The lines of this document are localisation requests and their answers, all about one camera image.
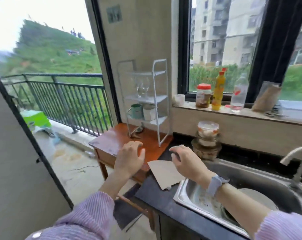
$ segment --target person's left hand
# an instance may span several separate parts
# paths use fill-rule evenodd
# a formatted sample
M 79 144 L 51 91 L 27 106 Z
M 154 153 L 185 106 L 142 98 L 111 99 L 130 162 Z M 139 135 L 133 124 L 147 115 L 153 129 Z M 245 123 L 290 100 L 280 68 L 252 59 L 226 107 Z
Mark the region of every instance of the person's left hand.
M 126 179 L 132 177 L 142 167 L 145 158 L 145 149 L 137 156 L 138 147 L 142 146 L 140 141 L 129 141 L 118 152 L 114 164 L 114 173 Z

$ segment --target stainless steel sink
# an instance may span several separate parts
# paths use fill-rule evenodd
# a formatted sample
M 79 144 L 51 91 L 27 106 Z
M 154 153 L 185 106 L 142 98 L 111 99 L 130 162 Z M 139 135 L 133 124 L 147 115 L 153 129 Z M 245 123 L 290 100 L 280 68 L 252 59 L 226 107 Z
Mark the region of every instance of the stainless steel sink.
M 250 188 L 269 197 L 279 208 L 287 213 L 302 215 L 302 194 L 289 188 L 290 179 L 271 173 L 231 163 L 222 159 L 206 162 L 207 167 L 230 179 L 236 188 Z M 247 232 L 235 221 L 228 218 L 223 207 L 214 198 L 206 194 L 198 184 L 191 180 L 180 183 L 174 200 L 221 225 L 249 238 Z

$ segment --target black mat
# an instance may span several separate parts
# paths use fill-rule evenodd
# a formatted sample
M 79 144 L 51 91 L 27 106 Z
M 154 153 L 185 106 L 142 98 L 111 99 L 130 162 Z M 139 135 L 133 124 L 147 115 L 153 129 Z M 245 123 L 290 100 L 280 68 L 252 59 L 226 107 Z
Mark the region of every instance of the black mat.
M 136 184 L 131 189 L 129 189 L 129 191 L 126 192 L 123 196 L 128 199 L 133 198 L 134 194 L 138 191 L 139 188 L 140 185 Z M 131 221 L 133 221 L 133 219 L 135 219 L 138 215 L 141 214 L 141 212 L 138 211 L 136 208 L 130 206 L 128 203 L 120 199 L 115 200 L 114 203 L 115 204 L 113 216 L 121 230 L 123 230 Z

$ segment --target jar with red lid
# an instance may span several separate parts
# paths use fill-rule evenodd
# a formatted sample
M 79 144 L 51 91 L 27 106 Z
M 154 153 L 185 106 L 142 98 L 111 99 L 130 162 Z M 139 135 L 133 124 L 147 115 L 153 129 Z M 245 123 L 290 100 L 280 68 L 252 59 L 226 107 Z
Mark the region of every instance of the jar with red lid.
M 195 106 L 197 108 L 208 108 L 210 105 L 211 85 L 201 83 L 197 86 Z

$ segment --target orange juice bottle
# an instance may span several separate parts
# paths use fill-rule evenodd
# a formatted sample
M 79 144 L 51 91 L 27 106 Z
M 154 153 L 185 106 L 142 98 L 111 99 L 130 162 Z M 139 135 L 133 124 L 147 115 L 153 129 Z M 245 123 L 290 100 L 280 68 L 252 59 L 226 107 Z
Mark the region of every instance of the orange juice bottle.
M 224 71 L 219 72 L 217 76 L 217 81 L 215 82 L 215 88 L 213 91 L 213 100 L 212 100 L 212 110 L 219 110 L 223 98 L 223 90 L 225 84 Z

